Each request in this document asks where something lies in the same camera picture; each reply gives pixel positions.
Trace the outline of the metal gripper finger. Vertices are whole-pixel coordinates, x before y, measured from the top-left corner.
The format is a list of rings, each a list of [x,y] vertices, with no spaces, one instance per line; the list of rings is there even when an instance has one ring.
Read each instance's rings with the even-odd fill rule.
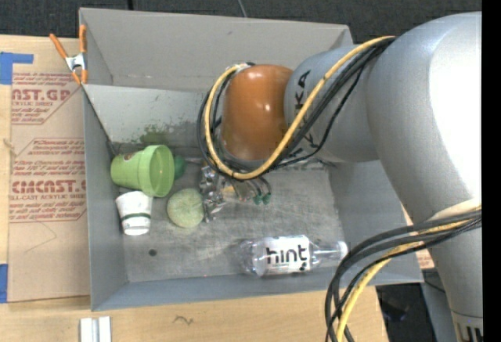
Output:
[[[203,195],[204,221],[210,222],[215,215],[226,205],[225,198],[221,193],[207,193]]]
[[[199,189],[202,194],[214,192],[218,186],[218,172],[206,165],[200,169]]]

